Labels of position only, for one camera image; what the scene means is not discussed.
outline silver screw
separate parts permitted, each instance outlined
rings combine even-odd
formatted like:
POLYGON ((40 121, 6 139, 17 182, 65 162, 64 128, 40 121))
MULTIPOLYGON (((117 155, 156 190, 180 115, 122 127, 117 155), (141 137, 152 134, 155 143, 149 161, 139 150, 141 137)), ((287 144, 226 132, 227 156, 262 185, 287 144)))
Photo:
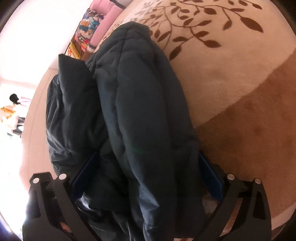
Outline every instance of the silver screw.
POLYGON ((229 180, 234 180, 235 179, 235 176, 233 175, 233 174, 228 174, 227 175, 227 178, 229 179, 229 180))
POLYGON ((67 177, 67 175, 66 174, 61 174, 61 175, 59 175, 59 179, 60 180, 64 180, 65 178, 67 177))
POLYGON ((33 183, 34 184, 39 183, 39 178, 34 178, 33 183))
POLYGON ((261 180, 260 180, 259 178, 255 178, 255 182, 256 182, 257 184, 261 184, 261 180))

